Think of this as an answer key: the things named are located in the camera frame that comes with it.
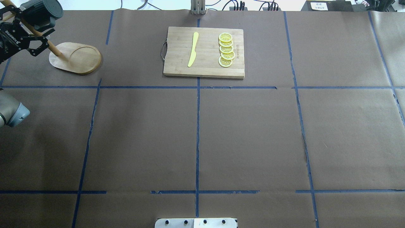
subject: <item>yellow lemon slice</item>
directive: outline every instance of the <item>yellow lemon slice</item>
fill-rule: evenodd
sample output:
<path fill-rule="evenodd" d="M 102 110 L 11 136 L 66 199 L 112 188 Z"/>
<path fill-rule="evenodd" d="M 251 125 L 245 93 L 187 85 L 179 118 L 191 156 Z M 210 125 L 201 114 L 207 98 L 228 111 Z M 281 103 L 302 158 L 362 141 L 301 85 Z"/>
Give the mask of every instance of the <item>yellow lemon slice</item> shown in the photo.
<path fill-rule="evenodd" d="M 230 67 L 232 65 L 232 60 L 226 60 L 222 57 L 220 57 L 218 59 L 218 63 L 222 66 L 222 67 Z"/>
<path fill-rule="evenodd" d="M 228 54 L 233 52 L 233 46 L 230 47 L 222 47 L 220 46 L 220 52 L 224 53 L 224 54 Z"/>
<path fill-rule="evenodd" d="M 222 47 L 230 47 L 230 46 L 233 45 L 233 41 L 230 41 L 230 42 L 222 42 L 222 41 L 220 41 L 220 45 Z"/>
<path fill-rule="evenodd" d="M 227 33 L 227 32 L 223 32 L 218 36 L 218 39 L 222 42 L 231 42 L 232 40 L 232 35 Z"/>
<path fill-rule="evenodd" d="M 223 59 L 225 59 L 225 60 L 232 60 L 232 59 L 235 58 L 235 53 L 234 53 L 234 52 L 231 52 L 231 53 L 226 53 L 226 54 L 224 54 L 224 53 L 221 52 L 221 57 L 222 57 Z"/>

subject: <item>blue tape line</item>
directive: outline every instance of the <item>blue tape line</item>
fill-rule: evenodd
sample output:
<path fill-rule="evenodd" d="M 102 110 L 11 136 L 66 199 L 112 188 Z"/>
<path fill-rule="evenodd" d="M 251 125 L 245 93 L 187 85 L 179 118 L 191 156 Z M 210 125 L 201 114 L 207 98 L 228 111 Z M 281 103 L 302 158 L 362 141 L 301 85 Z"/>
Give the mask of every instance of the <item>blue tape line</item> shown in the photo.
<path fill-rule="evenodd" d="M 201 89 L 277 89 L 275 86 L 202 86 Z"/>
<path fill-rule="evenodd" d="M 197 142 L 196 142 L 196 218 L 199 216 L 200 191 L 200 77 L 197 78 Z"/>
<path fill-rule="evenodd" d="M 81 191 L 81 194 L 107 194 L 107 191 Z"/>
<path fill-rule="evenodd" d="M 297 86 L 297 88 L 298 89 L 391 89 L 391 87 L 388 86 Z"/>
<path fill-rule="evenodd" d="M 78 191 L 1 190 L 0 194 L 77 194 Z M 107 191 L 83 191 L 82 194 L 107 194 Z"/>
<path fill-rule="evenodd" d="M 102 86 L 102 89 L 197 89 L 196 86 Z"/>
<path fill-rule="evenodd" d="M 400 192 L 405 193 L 405 189 L 341 189 L 341 190 L 315 190 L 315 193 L 367 193 L 367 192 Z M 298 194 L 308 194 L 311 193 L 310 190 L 296 190 L 295 193 Z"/>
<path fill-rule="evenodd" d="M 77 191 L 35 191 L 35 190 L 14 190 L 0 191 L 0 194 L 77 194 Z"/>
<path fill-rule="evenodd" d="M 3 88 L 20 89 L 96 89 L 97 86 L 3 86 Z"/>
<path fill-rule="evenodd" d="M 260 190 L 199 190 L 199 194 L 257 194 Z M 194 190 L 151 191 L 151 194 L 195 194 Z"/>
<path fill-rule="evenodd" d="M 257 194 L 260 190 L 202 190 L 200 194 Z"/>
<path fill-rule="evenodd" d="M 316 209 L 315 192 L 313 189 L 312 174 L 311 174 L 311 164 L 309 163 L 308 147 L 307 147 L 306 138 L 305 138 L 304 122 L 303 122 L 301 104 L 300 104 L 299 94 L 298 94 L 298 85 L 297 85 L 297 80 L 296 80 L 296 76 L 295 76 L 294 66 L 292 64 L 292 49 L 291 49 L 291 42 L 290 42 L 290 34 L 288 32 L 287 14 L 285 11 L 283 13 L 284 13 L 284 23 L 286 24 L 287 43 L 288 43 L 288 50 L 290 53 L 291 71 L 292 71 L 292 75 L 294 78 L 294 89 L 295 89 L 295 95 L 296 95 L 296 99 L 297 99 L 298 114 L 300 117 L 301 133 L 302 133 L 303 139 L 304 139 L 305 155 L 307 156 L 307 170 L 308 170 L 308 177 L 309 177 L 309 186 L 311 188 L 313 214 L 315 217 L 316 228 L 319 228 L 318 211 Z"/>
<path fill-rule="evenodd" d="M 97 89 L 97 86 L 3 86 L 26 89 Z M 197 86 L 100 86 L 101 89 L 197 89 Z M 275 86 L 200 86 L 200 89 L 277 89 Z"/>
<path fill-rule="evenodd" d="M 4 68 L 4 71 L 3 71 L 3 76 L 1 77 L 1 80 L 0 80 L 0 86 L 2 86 L 4 78 L 6 77 L 6 73 L 7 73 L 7 69 L 9 68 L 10 61 L 11 61 L 11 57 L 9 58 L 9 60 L 7 60 L 6 67 Z"/>
<path fill-rule="evenodd" d="M 194 190 L 151 191 L 151 194 L 195 194 Z"/>
<path fill-rule="evenodd" d="M 375 33 L 373 19 L 371 18 L 371 12 L 369 11 L 368 13 L 369 13 L 369 20 L 370 20 L 370 24 L 371 24 L 371 29 L 373 31 L 374 39 L 375 39 L 375 42 L 376 42 L 377 47 L 378 47 L 378 52 L 380 53 L 381 60 L 382 60 L 383 65 L 384 65 L 385 72 L 387 73 L 388 81 L 390 82 L 390 86 L 392 88 L 392 93 L 393 93 L 395 101 L 396 101 L 396 106 L 398 108 L 399 115 L 401 116 L 401 119 L 402 119 L 402 124 L 405 127 L 405 118 L 404 118 L 404 115 L 403 115 L 403 112 L 402 112 L 401 105 L 399 104 L 398 96 L 396 95 L 394 85 L 392 83 L 391 75 L 390 75 L 390 72 L 388 71 L 388 67 L 387 67 L 387 64 L 385 62 L 384 55 L 382 54 L 381 47 L 380 47 L 380 44 L 379 44 L 379 41 L 378 41 L 378 38 L 377 38 L 377 34 Z"/>
<path fill-rule="evenodd" d="M 110 32 L 111 32 L 111 25 L 113 24 L 113 17 L 114 17 L 114 10 L 111 10 L 110 25 L 108 26 L 107 39 L 105 40 L 105 45 L 108 45 L 108 41 L 110 39 Z"/>
<path fill-rule="evenodd" d="M 100 93 L 100 84 L 101 84 L 101 79 L 98 82 L 98 88 L 96 92 L 96 99 L 94 101 L 94 107 L 93 107 L 93 113 L 92 113 L 92 120 L 90 123 L 90 130 L 89 130 L 89 136 L 87 138 L 87 146 L 86 146 L 86 152 L 84 154 L 84 161 L 83 161 L 83 168 L 81 170 L 81 176 L 80 176 L 80 183 L 79 183 L 79 190 L 77 192 L 77 199 L 76 199 L 76 207 L 75 207 L 75 213 L 73 215 L 73 222 L 72 222 L 72 228 L 76 226 L 76 218 L 77 218 L 77 212 L 79 210 L 79 202 L 80 202 L 80 195 L 81 195 L 81 189 L 83 186 L 83 179 L 84 179 L 84 173 L 86 170 L 86 163 L 87 163 L 87 157 L 89 155 L 89 148 L 90 148 L 90 138 L 92 136 L 93 132 L 93 125 L 94 125 L 94 114 L 96 112 L 96 107 L 97 107 L 97 102 L 98 102 L 98 95 Z"/>

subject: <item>plastic knife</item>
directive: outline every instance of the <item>plastic knife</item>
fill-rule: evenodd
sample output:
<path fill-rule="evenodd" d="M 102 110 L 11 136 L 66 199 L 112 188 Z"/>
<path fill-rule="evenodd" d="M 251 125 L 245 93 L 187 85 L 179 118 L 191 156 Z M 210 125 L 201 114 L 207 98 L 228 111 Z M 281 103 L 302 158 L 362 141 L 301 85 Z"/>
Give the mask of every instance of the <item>plastic knife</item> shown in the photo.
<path fill-rule="evenodd" d="M 193 34 L 193 46 L 191 47 L 191 54 L 190 54 L 190 60 L 188 61 L 188 67 L 191 67 L 193 65 L 194 60 L 196 59 L 197 53 L 196 53 L 196 44 L 198 40 L 198 32 L 194 32 Z"/>

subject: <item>wooden dowel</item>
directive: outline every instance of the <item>wooden dowel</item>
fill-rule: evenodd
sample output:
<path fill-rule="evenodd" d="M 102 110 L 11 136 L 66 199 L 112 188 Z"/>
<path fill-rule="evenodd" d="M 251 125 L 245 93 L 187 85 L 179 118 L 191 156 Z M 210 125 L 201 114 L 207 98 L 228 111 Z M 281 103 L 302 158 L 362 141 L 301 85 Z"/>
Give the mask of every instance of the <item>wooden dowel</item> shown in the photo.
<path fill-rule="evenodd" d="M 8 21 L 9 19 L 11 19 L 13 17 L 14 17 L 14 14 L 10 14 L 8 16 L 3 17 L 3 21 L 6 22 L 6 21 Z"/>
<path fill-rule="evenodd" d="M 10 0 L 3 0 L 3 1 L 1 1 L 1 3 L 2 3 L 4 6 L 13 5 L 14 7 L 16 7 L 16 6 L 14 5 L 14 3 L 12 3 Z M 32 25 L 28 24 L 24 19 L 22 19 L 21 22 L 22 22 L 35 36 L 37 36 L 37 37 L 42 36 L 42 33 L 41 33 L 41 32 L 38 32 L 37 30 L 35 30 L 34 27 L 33 27 Z M 51 52 L 54 53 L 56 56 L 60 56 L 60 55 L 62 54 L 62 53 L 59 51 L 59 49 L 58 49 L 55 45 L 53 45 L 53 43 L 52 43 L 51 41 L 48 41 L 48 44 L 49 44 L 49 47 L 48 47 L 49 50 L 51 50 Z"/>

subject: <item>wooden tray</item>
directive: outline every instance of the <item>wooden tray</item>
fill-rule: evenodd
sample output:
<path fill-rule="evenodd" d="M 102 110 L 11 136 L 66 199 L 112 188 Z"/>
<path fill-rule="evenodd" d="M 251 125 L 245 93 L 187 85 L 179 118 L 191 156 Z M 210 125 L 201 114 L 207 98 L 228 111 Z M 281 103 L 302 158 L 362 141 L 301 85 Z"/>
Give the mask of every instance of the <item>wooden tray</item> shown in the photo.
<path fill-rule="evenodd" d="M 198 32 L 196 45 L 197 57 L 191 67 L 190 59 L 193 33 Z M 230 67 L 218 64 L 220 57 L 218 35 L 228 32 L 233 36 L 235 59 Z M 167 53 L 164 61 L 163 75 L 187 77 L 245 77 L 245 53 L 243 48 L 243 30 L 229 28 L 189 28 L 169 27 L 167 33 Z"/>

